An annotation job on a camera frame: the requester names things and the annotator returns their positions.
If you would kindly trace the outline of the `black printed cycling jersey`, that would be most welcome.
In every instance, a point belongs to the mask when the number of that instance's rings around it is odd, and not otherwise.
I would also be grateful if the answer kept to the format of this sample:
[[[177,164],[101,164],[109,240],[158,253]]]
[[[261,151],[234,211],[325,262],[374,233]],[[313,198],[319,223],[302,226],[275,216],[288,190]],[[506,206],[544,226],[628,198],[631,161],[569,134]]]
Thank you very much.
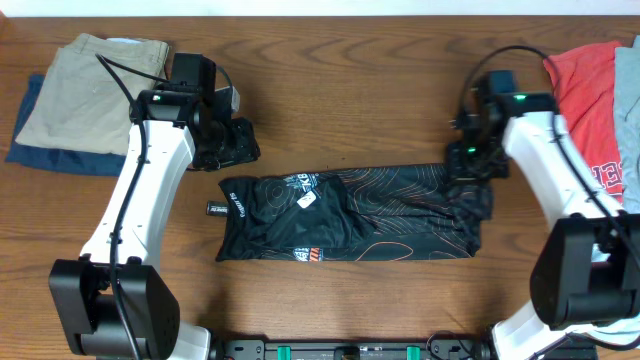
[[[471,258],[494,195],[451,185],[441,164],[342,169],[220,182],[226,228],[217,261]]]

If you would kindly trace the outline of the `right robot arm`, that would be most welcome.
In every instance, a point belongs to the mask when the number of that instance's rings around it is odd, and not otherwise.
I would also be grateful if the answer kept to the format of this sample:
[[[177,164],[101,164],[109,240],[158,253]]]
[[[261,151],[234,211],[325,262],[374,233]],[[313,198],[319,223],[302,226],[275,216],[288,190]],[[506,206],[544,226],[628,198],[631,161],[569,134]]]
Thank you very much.
[[[591,176],[548,93],[488,92],[458,108],[462,138],[448,146],[455,185],[525,175],[550,228],[529,301],[495,324],[495,359],[543,359],[566,341],[616,351],[639,346],[639,217]]]

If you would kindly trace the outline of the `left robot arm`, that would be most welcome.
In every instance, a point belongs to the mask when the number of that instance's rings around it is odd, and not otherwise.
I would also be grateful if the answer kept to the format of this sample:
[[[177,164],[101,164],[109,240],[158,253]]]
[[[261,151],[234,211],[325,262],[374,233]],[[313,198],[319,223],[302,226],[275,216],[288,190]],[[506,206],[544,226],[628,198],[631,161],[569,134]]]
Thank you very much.
[[[260,150],[236,117],[232,86],[160,86],[132,104],[128,152],[100,224],[48,278],[72,353],[96,359],[212,359],[210,330],[185,322],[159,274],[164,232],[188,169],[253,162]]]

